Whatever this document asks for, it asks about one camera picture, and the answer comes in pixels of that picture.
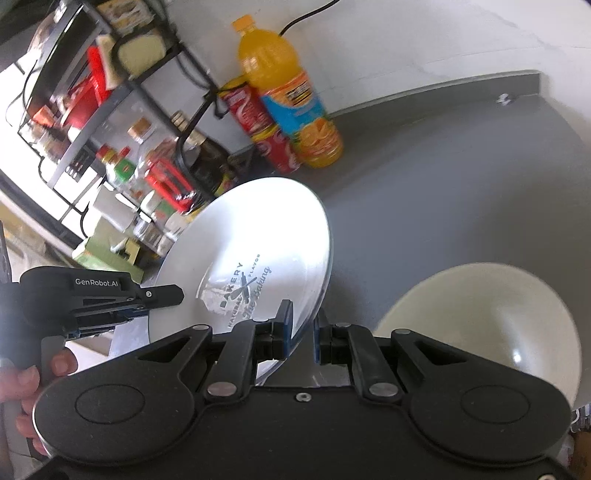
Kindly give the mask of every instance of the food package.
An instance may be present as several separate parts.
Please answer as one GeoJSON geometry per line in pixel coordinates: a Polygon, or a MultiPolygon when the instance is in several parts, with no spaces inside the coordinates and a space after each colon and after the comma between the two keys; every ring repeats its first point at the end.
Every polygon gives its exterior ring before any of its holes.
{"type": "Polygon", "coordinates": [[[110,0],[100,4],[97,9],[119,35],[127,35],[135,27],[148,24],[154,18],[142,0],[110,0]]]}
{"type": "MultiPolygon", "coordinates": [[[[105,71],[106,89],[117,88],[123,82],[123,78],[117,74],[111,62],[111,50],[115,42],[109,35],[96,37],[99,47],[100,59],[105,71]]],[[[131,39],[119,49],[119,59],[122,65],[130,72],[131,77],[137,77],[154,65],[166,55],[166,46],[162,37],[156,33],[149,33],[131,39]]]]}

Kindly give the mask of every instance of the human hand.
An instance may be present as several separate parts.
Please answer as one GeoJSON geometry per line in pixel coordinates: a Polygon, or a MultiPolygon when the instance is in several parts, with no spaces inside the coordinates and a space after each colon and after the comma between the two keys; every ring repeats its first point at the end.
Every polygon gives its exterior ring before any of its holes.
{"type": "MultiPolygon", "coordinates": [[[[78,361],[69,348],[64,348],[51,359],[51,370],[56,377],[64,377],[78,369],[78,361]]],[[[19,371],[16,368],[0,368],[0,403],[9,400],[20,400],[21,413],[17,416],[17,430],[26,437],[33,439],[33,446],[42,455],[47,455],[35,428],[33,427],[33,405],[41,394],[40,375],[37,367],[19,371]]]]}

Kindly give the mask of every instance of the red can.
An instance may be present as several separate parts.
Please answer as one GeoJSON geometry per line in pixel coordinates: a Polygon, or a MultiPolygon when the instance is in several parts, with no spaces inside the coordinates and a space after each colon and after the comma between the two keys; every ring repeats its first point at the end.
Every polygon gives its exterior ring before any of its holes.
{"type": "Polygon", "coordinates": [[[227,92],[221,91],[219,96],[226,102],[230,113],[242,129],[250,136],[273,126],[275,122],[254,88],[248,84],[239,87],[245,82],[246,79],[243,76],[230,80],[222,87],[222,90],[229,90],[227,92]]]}
{"type": "Polygon", "coordinates": [[[289,138],[284,135],[278,125],[253,135],[252,141],[279,172],[291,173],[300,168],[301,163],[291,148],[289,138]]]}

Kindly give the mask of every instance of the spice rack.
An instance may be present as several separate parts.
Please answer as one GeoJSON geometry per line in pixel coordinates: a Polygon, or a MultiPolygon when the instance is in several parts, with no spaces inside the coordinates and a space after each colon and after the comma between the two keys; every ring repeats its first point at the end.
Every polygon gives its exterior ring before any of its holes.
{"type": "MultiPolygon", "coordinates": [[[[34,112],[38,111],[48,102],[50,97],[55,94],[56,91],[59,89],[67,90],[68,87],[75,85],[87,65],[86,49],[93,43],[95,37],[98,34],[109,34],[112,36],[115,40],[115,45],[111,54],[112,63],[115,70],[123,78],[126,78],[126,80],[113,90],[110,97],[93,113],[86,125],[80,130],[78,136],[72,141],[61,160],[57,163],[56,169],[49,179],[44,179],[41,176],[41,164],[44,161],[43,156],[31,143],[28,142],[28,145],[39,156],[40,162],[38,173],[42,181],[68,205],[62,220],[71,211],[77,212],[80,215],[80,227],[83,234],[85,234],[83,221],[89,206],[86,205],[85,208],[80,208],[77,206],[77,203],[80,202],[80,198],[91,188],[98,187],[106,181],[105,168],[94,158],[96,148],[92,142],[90,142],[90,139],[94,132],[132,92],[135,92],[158,120],[178,137],[177,155],[175,158],[177,167],[185,174],[193,187],[201,193],[203,198],[208,201],[213,200],[215,197],[202,182],[195,179],[189,173],[184,158],[183,145],[211,105],[216,106],[216,116],[221,118],[224,115],[224,113],[220,113],[217,108],[216,83],[208,75],[207,70],[201,65],[198,59],[196,59],[187,47],[178,39],[170,24],[164,22],[159,13],[151,5],[148,4],[148,7],[154,14],[154,20],[148,25],[135,29],[128,35],[121,36],[97,10],[96,5],[103,1],[104,0],[72,0],[71,3],[69,3],[43,47],[43,52],[36,66],[36,69],[39,70],[39,75],[31,89],[27,105],[27,111],[29,115],[32,116],[34,112]],[[168,49],[163,59],[150,67],[146,72],[143,72],[139,77],[131,79],[129,72],[125,70],[124,66],[121,65],[121,62],[119,61],[117,55],[118,50],[129,40],[145,34],[153,28],[158,28],[163,38],[167,40],[171,47],[168,49]],[[188,61],[191,67],[198,72],[204,83],[209,87],[209,93],[204,97],[203,104],[192,116],[189,126],[184,132],[181,132],[173,124],[166,111],[142,85],[143,82],[158,69],[179,55],[182,55],[188,61]],[[62,175],[69,175],[77,181],[88,168],[94,170],[96,178],[90,182],[87,188],[84,189],[84,192],[80,194],[74,202],[68,201],[56,190],[56,184],[62,175]]],[[[21,129],[19,129],[19,135],[25,140],[21,134],[21,129]]],[[[250,180],[252,178],[252,175],[250,175],[250,165],[252,164],[250,158],[252,157],[252,153],[247,156],[249,158],[248,161],[244,161],[244,154],[235,157],[242,160],[241,166],[233,164],[227,165],[227,169],[236,175],[238,182],[250,180]]],[[[265,173],[272,172],[271,170],[267,171],[265,167],[261,168],[261,166],[258,166],[258,171],[265,171],[265,173]]]]}

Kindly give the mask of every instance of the kitchen counter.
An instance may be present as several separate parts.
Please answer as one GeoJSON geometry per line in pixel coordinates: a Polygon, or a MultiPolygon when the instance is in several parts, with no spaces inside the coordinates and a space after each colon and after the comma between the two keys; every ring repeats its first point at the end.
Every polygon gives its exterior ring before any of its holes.
{"type": "MultiPolygon", "coordinates": [[[[577,324],[580,406],[591,401],[591,161],[538,85],[537,73],[504,74],[342,112],[343,157],[293,178],[329,217],[323,308],[332,323],[373,329],[411,287],[454,265],[523,268],[558,292],[577,324]],[[497,103],[503,93],[515,100],[497,103]]],[[[117,328],[115,354],[145,342],[143,322],[117,328]]],[[[314,365],[311,348],[308,336],[267,384],[346,382],[343,368],[314,365]]]]}

